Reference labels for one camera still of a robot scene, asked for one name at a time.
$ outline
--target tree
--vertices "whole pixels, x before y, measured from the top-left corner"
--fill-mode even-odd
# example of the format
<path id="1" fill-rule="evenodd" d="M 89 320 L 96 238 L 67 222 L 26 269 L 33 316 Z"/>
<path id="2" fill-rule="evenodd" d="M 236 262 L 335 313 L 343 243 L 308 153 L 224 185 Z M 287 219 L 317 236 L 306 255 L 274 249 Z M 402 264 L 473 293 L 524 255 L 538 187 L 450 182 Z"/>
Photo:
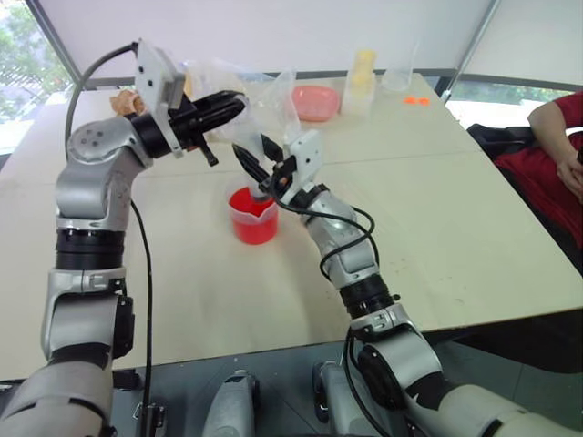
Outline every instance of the tree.
<path id="1" fill-rule="evenodd" d="M 14 117 L 26 101 L 42 104 L 71 79 L 28 7 L 13 5 L 8 11 L 0 28 L 0 86 L 10 86 L 12 92 L 0 91 L 0 115 Z"/>

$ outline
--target person's hand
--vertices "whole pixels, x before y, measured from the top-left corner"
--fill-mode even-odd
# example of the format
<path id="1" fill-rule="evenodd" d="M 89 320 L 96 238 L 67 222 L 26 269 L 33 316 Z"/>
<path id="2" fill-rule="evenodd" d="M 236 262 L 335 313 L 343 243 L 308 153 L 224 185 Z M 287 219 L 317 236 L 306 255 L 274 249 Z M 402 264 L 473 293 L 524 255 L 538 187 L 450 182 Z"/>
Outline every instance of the person's hand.
<path id="1" fill-rule="evenodd" d="M 583 204 L 583 164 L 577 161 L 577 151 L 557 163 L 558 178 Z"/>

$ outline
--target wooden table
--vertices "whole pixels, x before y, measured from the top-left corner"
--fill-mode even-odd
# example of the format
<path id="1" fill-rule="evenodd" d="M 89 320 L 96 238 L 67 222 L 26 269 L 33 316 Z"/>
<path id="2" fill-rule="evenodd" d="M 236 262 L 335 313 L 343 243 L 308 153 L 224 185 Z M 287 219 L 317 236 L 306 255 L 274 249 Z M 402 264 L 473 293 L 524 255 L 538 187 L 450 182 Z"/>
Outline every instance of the wooden table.
<path id="1" fill-rule="evenodd" d="M 342 88 L 340 79 L 310 82 Z M 318 125 L 326 163 L 318 180 L 374 216 L 384 279 L 419 328 L 582 306 L 581 277 L 420 76 L 408 94 L 432 103 L 380 93 L 370 119 Z M 110 95 L 84 93 L 76 124 L 109 117 Z M 0 172 L 0 380 L 45 363 L 40 324 L 65 113 L 65 105 L 45 107 Z M 297 217 L 282 211 L 278 235 L 262 246 L 236 240 L 224 190 L 241 170 L 230 147 L 213 150 L 215 168 L 199 152 L 166 157 L 134 184 L 153 256 L 154 362 L 341 339 L 349 318 Z M 145 357 L 146 264 L 133 217 L 124 262 L 137 325 L 119 368 Z"/>

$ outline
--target clear plastic cup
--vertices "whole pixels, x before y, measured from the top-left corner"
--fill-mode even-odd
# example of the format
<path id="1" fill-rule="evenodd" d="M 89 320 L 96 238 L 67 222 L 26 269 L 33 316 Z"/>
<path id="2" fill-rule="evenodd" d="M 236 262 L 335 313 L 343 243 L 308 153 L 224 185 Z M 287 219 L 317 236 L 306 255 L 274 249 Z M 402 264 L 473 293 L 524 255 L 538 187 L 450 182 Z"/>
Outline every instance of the clear plastic cup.
<path id="1" fill-rule="evenodd" d="M 233 231 L 242 242 L 262 244 L 277 233 L 278 207 L 272 198 L 256 199 L 245 178 L 237 178 L 227 186 L 227 206 Z"/>

